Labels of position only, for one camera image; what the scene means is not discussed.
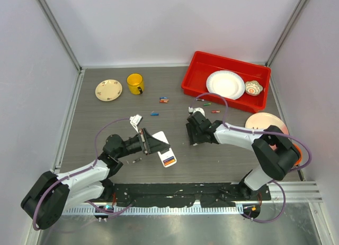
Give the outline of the white remote control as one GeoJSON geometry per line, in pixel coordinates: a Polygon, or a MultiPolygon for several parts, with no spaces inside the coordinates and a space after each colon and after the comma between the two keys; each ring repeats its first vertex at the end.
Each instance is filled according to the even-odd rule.
{"type": "MultiPolygon", "coordinates": [[[[153,134],[152,136],[154,138],[162,141],[162,142],[169,144],[167,137],[166,137],[166,135],[163,131],[159,131],[159,132],[153,134]]],[[[176,158],[172,148],[168,148],[166,150],[158,151],[157,153],[158,153],[158,156],[159,156],[164,168],[168,168],[168,167],[177,163],[177,158],[176,158]]]]}

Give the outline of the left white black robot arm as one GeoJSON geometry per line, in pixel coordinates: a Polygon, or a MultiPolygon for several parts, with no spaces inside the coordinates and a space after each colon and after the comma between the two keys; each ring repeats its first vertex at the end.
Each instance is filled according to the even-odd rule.
{"type": "Polygon", "coordinates": [[[168,151],[171,146],[162,131],[151,135],[143,128],[128,140],[110,135],[102,153],[88,165],[58,175],[52,171],[43,173],[22,200],[21,208],[31,217],[35,230],[48,229],[64,211],[82,202],[109,201],[113,195],[109,179],[123,166],[120,158],[138,152],[150,155],[168,151]]]}

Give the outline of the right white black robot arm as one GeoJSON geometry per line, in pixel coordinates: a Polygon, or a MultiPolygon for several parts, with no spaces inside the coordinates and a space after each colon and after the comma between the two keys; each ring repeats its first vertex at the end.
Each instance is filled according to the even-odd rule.
{"type": "Polygon", "coordinates": [[[200,111],[187,118],[186,129],[190,145],[202,143],[229,144],[255,153],[259,166],[252,169],[239,183],[243,199],[253,199],[259,189],[272,180],[281,181],[301,159],[301,151],[275,125],[265,130],[209,121],[200,111]]]}

